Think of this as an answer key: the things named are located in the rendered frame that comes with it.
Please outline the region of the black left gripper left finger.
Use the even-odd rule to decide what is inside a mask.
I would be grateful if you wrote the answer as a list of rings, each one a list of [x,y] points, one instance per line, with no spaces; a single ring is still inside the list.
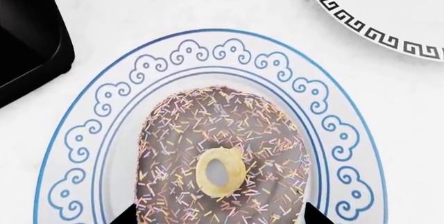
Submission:
[[[120,199],[115,210],[115,217],[110,224],[139,224],[136,217],[137,197],[133,196],[131,200]]]

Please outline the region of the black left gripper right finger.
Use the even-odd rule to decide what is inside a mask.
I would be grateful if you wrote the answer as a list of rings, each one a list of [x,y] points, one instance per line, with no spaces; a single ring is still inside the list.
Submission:
[[[336,224],[308,201],[305,203],[304,220],[305,224]]]

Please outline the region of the white plate blue cloud pattern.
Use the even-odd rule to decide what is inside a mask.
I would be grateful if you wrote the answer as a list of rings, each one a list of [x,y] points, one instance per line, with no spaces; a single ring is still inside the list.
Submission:
[[[277,40],[203,29],[153,40],[88,84],[44,156],[33,224],[110,224],[135,196],[144,122],[169,96],[211,86],[260,96],[292,120],[309,155],[308,201],[336,224],[388,224],[382,163],[348,94],[320,65]]]

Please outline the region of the black tray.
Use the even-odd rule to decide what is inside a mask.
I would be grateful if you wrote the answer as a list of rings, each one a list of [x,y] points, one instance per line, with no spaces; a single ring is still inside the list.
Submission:
[[[0,0],[0,108],[67,73],[74,58],[55,0]]]

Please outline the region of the chocolate sprinkled donut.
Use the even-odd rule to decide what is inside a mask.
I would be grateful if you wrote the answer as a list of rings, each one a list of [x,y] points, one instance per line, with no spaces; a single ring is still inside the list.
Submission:
[[[211,86],[159,103],[138,140],[137,224],[299,224],[309,155],[266,99]]]

